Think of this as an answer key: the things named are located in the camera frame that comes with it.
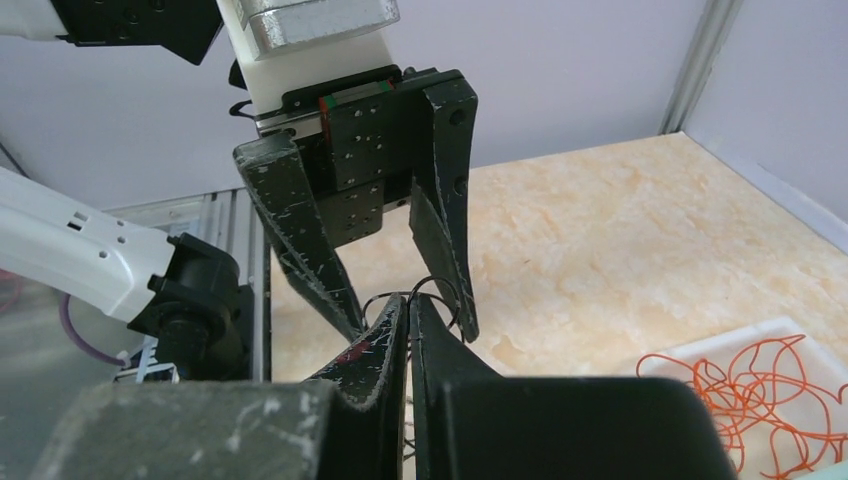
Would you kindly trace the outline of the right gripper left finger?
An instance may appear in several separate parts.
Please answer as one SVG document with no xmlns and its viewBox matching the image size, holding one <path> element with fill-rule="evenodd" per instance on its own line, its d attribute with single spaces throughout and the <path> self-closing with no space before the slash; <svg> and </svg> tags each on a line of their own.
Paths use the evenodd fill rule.
<svg viewBox="0 0 848 480">
<path fill-rule="evenodd" d="M 408 302 L 393 293 L 375 323 L 305 383 L 319 396 L 316 479 L 402 476 Z"/>
</svg>

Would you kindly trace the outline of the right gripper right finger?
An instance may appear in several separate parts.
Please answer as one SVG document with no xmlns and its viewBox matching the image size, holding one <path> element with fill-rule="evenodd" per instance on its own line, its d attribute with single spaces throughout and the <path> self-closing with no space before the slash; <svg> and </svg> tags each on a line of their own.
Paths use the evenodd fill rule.
<svg viewBox="0 0 848 480">
<path fill-rule="evenodd" d="M 450 470 L 447 437 L 453 432 L 444 393 L 456 385 L 502 376 L 449 331 L 430 298 L 413 296 L 409 324 L 416 477 L 440 479 Z"/>
</svg>

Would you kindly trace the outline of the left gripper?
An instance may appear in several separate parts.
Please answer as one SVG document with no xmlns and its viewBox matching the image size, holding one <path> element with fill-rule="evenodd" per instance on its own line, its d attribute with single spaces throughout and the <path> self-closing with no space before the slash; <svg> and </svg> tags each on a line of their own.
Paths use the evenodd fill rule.
<svg viewBox="0 0 848 480">
<path fill-rule="evenodd" d="M 463 74 L 384 66 L 282 100 L 233 159 L 289 285 L 344 338 L 359 337 L 361 306 L 335 248 L 407 204 L 414 243 L 475 341 L 468 183 L 478 98 Z"/>
</svg>

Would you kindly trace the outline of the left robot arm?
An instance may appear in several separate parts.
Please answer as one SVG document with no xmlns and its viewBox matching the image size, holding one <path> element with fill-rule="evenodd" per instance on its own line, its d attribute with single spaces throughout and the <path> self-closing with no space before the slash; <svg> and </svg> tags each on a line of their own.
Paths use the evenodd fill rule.
<svg viewBox="0 0 848 480">
<path fill-rule="evenodd" d="M 220 32 L 258 137 L 233 153 L 290 285 L 343 337 L 366 332 L 337 250 L 408 205 L 416 247 L 468 340 L 467 180 L 478 97 L 457 70 L 403 70 L 381 36 L 394 1 L 5 1 L 1 32 L 78 47 L 159 46 L 199 64 Z M 1 266 L 155 337 L 188 379 L 256 372 L 236 261 L 1 176 Z"/>
</svg>

